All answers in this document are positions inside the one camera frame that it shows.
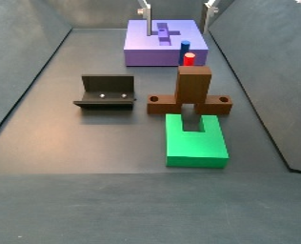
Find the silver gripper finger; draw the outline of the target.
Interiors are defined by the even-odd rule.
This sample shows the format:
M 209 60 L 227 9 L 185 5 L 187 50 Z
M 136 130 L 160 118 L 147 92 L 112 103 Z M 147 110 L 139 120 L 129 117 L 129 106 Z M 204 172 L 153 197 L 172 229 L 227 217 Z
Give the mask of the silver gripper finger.
M 151 4 L 147 0 L 137 0 L 140 8 L 137 9 L 137 14 L 143 16 L 147 21 L 147 36 L 151 36 Z
M 209 18 L 219 11 L 217 3 L 219 0 L 207 0 L 204 2 L 204 31 L 207 31 Z

